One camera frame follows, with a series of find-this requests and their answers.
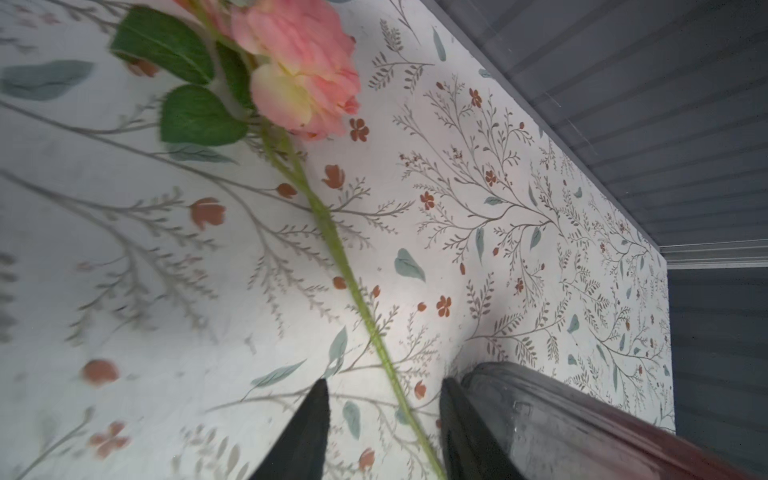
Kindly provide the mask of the pink glass vase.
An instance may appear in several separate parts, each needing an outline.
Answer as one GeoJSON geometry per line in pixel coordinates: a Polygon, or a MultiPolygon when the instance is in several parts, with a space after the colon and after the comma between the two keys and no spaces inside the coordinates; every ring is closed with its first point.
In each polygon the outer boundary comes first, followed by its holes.
{"type": "Polygon", "coordinates": [[[530,368],[456,380],[524,479],[748,479],[750,473],[530,368]]]}

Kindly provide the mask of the floral patterned table mat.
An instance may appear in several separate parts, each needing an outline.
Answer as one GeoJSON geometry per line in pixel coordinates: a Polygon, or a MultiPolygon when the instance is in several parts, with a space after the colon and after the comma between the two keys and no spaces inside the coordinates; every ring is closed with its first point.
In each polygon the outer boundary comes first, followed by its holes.
{"type": "MultiPolygon", "coordinates": [[[[1,475],[244,479],[318,378],[329,479],[431,479],[346,282],[250,135],[158,135],[126,1],[1,5],[1,475]]],[[[413,415],[529,366],[675,428],[657,250],[417,1],[339,1],[359,111],[302,146],[413,415]]]]}

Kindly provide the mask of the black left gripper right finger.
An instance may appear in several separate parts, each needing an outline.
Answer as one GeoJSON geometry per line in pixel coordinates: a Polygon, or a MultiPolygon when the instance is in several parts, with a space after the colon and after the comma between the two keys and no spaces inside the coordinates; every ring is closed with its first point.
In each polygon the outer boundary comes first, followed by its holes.
{"type": "Polygon", "coordinates": [[[442,380],[439,409],[448,479],[524,479],[454,378],[442,380]]]}

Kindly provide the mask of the pink yellow rose spray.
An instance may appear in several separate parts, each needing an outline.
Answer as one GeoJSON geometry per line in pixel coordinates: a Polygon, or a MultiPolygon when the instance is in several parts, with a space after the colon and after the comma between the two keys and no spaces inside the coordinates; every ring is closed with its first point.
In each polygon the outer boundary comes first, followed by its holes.
{"type": "Polygon", "coordinates": [[[161,105],[169,144],[223,146],[257,135],[265,156],[309,203],[316,226],[369,335],[406,424],[438,478],[445,473],[414,417],[363,297],[330,209],[313,191],[295,138],[341,135],[359,108],[355,43],[325,1],[187,1],[203,26],[136,5],[120,21],[111,53],[158,66],[182,82],[161,105]]]}

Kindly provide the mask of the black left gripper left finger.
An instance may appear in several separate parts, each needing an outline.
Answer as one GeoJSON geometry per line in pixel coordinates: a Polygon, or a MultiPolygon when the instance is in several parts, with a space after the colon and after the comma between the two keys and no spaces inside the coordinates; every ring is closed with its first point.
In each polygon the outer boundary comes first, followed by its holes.
{"type": "Polygon", "coordinates": [[[319,379],[249,479],[322,479],[329,427],[328,385],[319,379]]]}

